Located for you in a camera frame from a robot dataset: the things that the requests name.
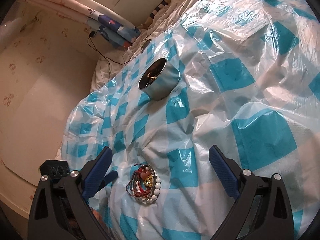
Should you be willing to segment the white grid bed sheet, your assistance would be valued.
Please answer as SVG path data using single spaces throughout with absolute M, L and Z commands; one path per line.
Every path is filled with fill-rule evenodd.
M 140 37 L 127 51 L 112 50 L 105 53 L 104 56 L 100 56 L 92 76 L 90 91 L 100 89 L 110 79 L 114 78 L 128 62 L 141 54 L 140 49 L 147 39 L 153 40 L 173 26 L 197 1 L 171 0 L 168 8 L 153 20 L 148 29 L 142 29 Z

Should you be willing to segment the round silver metal tin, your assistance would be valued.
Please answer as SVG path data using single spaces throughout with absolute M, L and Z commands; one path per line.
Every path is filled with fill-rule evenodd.
M 166 58 L 157 59 L 142 75 L 138 88 L 152 100 L 167 97 L 180 80 L 180 71 Z

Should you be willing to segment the round silver tin lid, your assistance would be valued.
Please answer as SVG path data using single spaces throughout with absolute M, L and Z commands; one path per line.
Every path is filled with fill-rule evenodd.
M 151 39 L 147 39 L 143 44 L 142 44 L 142 47 L 140 49 L 140 52 L 143 53 L 144 50 L 148 47 L 148 45 L 150 44 L 151 42 Z

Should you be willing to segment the striped plush toy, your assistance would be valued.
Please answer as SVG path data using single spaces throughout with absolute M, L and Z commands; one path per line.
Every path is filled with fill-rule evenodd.
M 157 17 L 160 16 L 161 12 L 164 12 L 165 9 L 168 8 L 169 4 L 171 3 L 171 0 L 163 0 L 153 11 L 150 13 L 150 15 L 147 17 L 146 21 L 142 24 L 140 24 L 137 28 L 139 30 L 142 29 L 148 29 L 148 27 L 153 23 L 153 20 Z

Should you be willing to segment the blue white checkered plastic sheet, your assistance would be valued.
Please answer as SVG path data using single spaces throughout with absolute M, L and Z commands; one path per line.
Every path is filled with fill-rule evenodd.
M 138 88 L 166 58 L 162 100 Z M 305 0 L 198 0 L 68 117 L 62 158 L 103 147 L 118 178 L 89 204 L 115 239 L 210 239 L 233 203 L 209 148 L 258 176 L 278 173 L 300 237 L 319 210 L 319 22 Z M 153 186 L 144 179 L 153 175 Z

